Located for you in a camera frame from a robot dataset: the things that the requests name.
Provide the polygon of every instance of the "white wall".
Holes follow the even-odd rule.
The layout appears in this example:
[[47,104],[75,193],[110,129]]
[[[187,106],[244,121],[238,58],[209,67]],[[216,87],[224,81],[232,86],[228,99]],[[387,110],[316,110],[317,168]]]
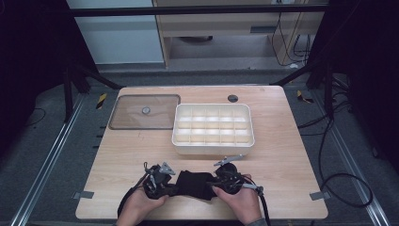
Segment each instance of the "white wall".
[[[151,0],[67,0],[70,8],[152,7]],[[76,17],[96,64],[164,62],[154,16]]]

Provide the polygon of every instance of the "finger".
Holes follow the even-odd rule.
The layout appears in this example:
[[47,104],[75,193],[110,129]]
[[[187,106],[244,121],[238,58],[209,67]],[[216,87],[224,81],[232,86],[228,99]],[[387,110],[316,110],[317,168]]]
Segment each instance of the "finger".
[[163,205],[167,201],[168,198],[169,198],[169,196],[165,195],[165,196],[160,197],[158,200],[152,200],[152,201],[155,202],[156,207],[159,207],[159,206]]
[[136,190],[144,191],[144,187],[143,187],[143,186],[140,186],[140,187],[138,187]]
[[219,188],[217,186],[212,186],[212,190],[222,201],[227,200],[230,196],[230,194],[226,193],[222,188]]

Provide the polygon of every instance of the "black strap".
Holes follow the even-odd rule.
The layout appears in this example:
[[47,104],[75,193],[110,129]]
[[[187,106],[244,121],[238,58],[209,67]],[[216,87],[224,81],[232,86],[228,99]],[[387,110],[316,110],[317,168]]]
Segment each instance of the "black strap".
[[264,211],[264,219],[266,220],[267,226],[271,226],[269,211],[267,210],[266,199],[264,198],[263,195],[260,197],[261,197],[261,202],[262,202],[263,211]]
[[138,186],[140,186],[140,184],[144,181],[144,179],[146,179],[147,175],[148,173],[146,172],[144,176],[141,177],[140,180],[138,180],[137,184],[134,187],[130,188],[123,196],[123,199],[120,201],[120,207],[118,207],[118,218],[120,217],[123,205],[126,203],[127,199],[129,199],[129,197],[133,194],[133,192],[135,192],[138,189]]

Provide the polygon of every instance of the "black curtain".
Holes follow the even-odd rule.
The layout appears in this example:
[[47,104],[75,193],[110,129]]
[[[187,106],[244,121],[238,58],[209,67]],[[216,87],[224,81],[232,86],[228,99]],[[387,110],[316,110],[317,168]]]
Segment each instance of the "black curtain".
[[[364,131],[378,154],[399,172],[399,1],[358,1],[341,13],[325,14],[310,60],[340,32],[323,57],[331,60],[334,73],[348,75],[349,98]],[[316,85],[323,82],[324,72],[323,67],[316,68],[311,80]]]
[[[65,0],[2,0],[0,4],[1,157],[24,127],[36,97],[63,83],[73,64],[98,73],[86,43],[70,17],[46,15],[69,9]],[[74,82],[85,83],[83,74]]]

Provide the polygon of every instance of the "small hole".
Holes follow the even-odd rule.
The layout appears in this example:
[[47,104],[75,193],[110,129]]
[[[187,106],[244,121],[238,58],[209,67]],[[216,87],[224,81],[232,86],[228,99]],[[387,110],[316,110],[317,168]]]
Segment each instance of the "small hole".
[[230,95],[230,96],[228,96],[227,99],[228,99],[230,102],[232,102],[232,103],[235,103],[235,102],[238,101],[238,97],[237,97],[236,95],[233,95],[233,94]]

